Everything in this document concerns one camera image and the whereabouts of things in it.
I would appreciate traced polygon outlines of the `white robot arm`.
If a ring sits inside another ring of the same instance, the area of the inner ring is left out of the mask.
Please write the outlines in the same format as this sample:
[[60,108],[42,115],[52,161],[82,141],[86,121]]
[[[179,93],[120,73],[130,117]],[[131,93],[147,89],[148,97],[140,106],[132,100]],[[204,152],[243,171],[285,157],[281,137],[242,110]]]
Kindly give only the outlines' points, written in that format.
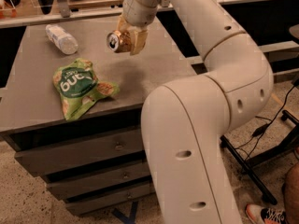
[[[206,73],[168,82],[145,100],[141,131],[165,224],[242,224],[220,151],[227,132],[266,105],[273,73],[216,0],[170,0]],[[118,27],[152,23],[159,0],[124,0]]]

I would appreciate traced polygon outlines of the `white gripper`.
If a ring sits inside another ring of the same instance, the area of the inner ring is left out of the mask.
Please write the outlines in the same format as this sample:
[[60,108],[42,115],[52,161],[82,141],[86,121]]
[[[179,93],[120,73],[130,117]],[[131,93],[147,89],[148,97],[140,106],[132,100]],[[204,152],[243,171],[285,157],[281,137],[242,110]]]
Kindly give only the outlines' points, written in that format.
[[[123,12],[119,16],[117,30],[129,33],[132,26],[144,27],[150,25],[157,13],[157,6],[160,0],[124,0]],[[131,36],[131,55],[138,54],[146,44],[147,30],[132,30]]]

